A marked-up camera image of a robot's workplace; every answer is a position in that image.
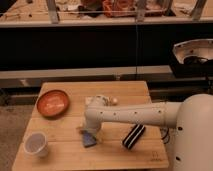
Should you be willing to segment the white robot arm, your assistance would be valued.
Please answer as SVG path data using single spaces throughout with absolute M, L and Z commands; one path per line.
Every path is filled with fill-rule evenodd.
M 95 136 L 103 122 L 176 129 L 173 171 L 213 171 L 213 95 L 197 94 L 183 102 L 110 106 L 106 96 L 86 105 L 82 129 Z

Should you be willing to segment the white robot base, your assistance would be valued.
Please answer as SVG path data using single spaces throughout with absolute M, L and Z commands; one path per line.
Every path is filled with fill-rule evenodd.
M 172 52 L 180 64 L 189 57 L 213 59 L 213 39 L 193 39 L 173 45 Z

